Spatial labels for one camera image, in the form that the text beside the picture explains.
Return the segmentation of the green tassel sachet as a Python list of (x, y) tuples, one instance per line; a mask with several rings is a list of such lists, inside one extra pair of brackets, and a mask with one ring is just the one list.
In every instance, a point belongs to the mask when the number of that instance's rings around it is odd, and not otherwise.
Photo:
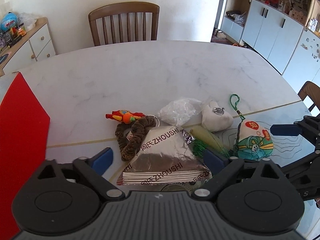
[(204, 150), (209, 147), (226, 158), (230, 157), (228, 149), (225, 148), (222, 141), (202, 126), (194, 126), (190, 130), (190, 134), (194, 138), (192, 152), (195, 156), (203, 158)]

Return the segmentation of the colourful zongzi sachet charm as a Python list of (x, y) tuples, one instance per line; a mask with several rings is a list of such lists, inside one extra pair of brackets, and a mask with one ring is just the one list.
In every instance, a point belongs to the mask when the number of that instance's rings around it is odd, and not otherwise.
[(268, 158), (274, 148), (269, 131), (257, 122), (244, 117), (238, 109), (240, 97), (237, 94), (232, 94), (229, 102), (240, 118), (233, 150), (234, 156), (248, 160)]

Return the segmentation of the white cloth pouch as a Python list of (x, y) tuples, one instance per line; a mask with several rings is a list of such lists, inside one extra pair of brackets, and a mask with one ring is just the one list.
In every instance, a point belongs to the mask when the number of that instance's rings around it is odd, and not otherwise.
[(202, 108), (202, 126), (215, 133), (228, 129), (233, 124), (233, 117), (217, 102), (210, 101)]

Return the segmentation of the silver foil zhoushi packet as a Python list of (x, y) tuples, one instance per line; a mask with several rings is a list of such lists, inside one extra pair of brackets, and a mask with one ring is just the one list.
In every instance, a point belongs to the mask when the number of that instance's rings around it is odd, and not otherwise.
[(176, 126), (152, 128), (117, 185), (196, 183), (212, 178), (210, 170), (192, 153), (189, 144), (193, 140)]

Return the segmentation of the red orange plush keychain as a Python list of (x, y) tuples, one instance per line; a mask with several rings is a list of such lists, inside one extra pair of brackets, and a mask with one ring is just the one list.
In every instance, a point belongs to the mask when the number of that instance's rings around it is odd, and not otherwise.
[(118, 122), (122, 122), (125, 124), (131, 124), (144, 116), (145, 115), (143, 113), (139, 113), (139, 112), (132, 113), (127, 110), (118, 110), (118, 111), (113, 111), (111, 114), (106, 114), (105, 118), (116, 120)]

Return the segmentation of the clear plastic bag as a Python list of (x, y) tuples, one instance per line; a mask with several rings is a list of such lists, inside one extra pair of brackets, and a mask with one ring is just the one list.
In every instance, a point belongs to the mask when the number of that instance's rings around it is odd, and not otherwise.
[(182, 98), (171, 101), (160, 109), (157, 118), (169, 125), (182, 127), (193, 116), (202, 111), (202, 102), (193, 98)]

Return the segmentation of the red and white cardboard box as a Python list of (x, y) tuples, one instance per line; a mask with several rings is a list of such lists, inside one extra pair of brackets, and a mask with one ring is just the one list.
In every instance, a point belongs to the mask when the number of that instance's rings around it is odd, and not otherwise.
[(1, 239), (19, 228), (12, 202), (44, 161), (50, 117), (21, 73), (1, 79)]

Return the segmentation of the white sideboard wooden top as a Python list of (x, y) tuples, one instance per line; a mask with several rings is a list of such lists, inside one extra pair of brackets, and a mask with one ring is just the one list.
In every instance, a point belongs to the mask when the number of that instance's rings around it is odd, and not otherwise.
[(8, 57), (1, 63), (1, 76), (57, 55), (48, 19), (38, 18), (35, 27), (3, 54)]

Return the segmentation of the brown wooden chair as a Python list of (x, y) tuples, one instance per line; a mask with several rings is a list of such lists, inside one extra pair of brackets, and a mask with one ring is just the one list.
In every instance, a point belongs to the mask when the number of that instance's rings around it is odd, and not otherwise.
[(121, 2), (99, 7), (88, 14), (93, 44), (100, 46), (97, 21), (101, 20), (105, 44), (139, 41), (139, 20), (142, 15), (142, 40), (147, 40), (146, 15), (151, 15), (150, 40), (157, 40), (160, 7), (149, 2)]

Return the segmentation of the blue globe toy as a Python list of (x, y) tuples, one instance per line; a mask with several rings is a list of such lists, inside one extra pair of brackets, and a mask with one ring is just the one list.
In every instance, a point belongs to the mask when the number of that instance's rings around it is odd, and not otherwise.
[(17, 24), (17, 16), (13, 12), (9, 12), (1, 20), (1, 31), (6, 32), (11, 28), (16, 27)]

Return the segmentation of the light blue wall cabinet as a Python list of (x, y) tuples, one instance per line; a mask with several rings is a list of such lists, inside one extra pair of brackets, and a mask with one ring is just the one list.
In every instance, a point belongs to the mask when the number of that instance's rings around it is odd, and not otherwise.
[(226, 0), (220, 29), (296, 92), (306, 81), (319, 84), (319, 0)]

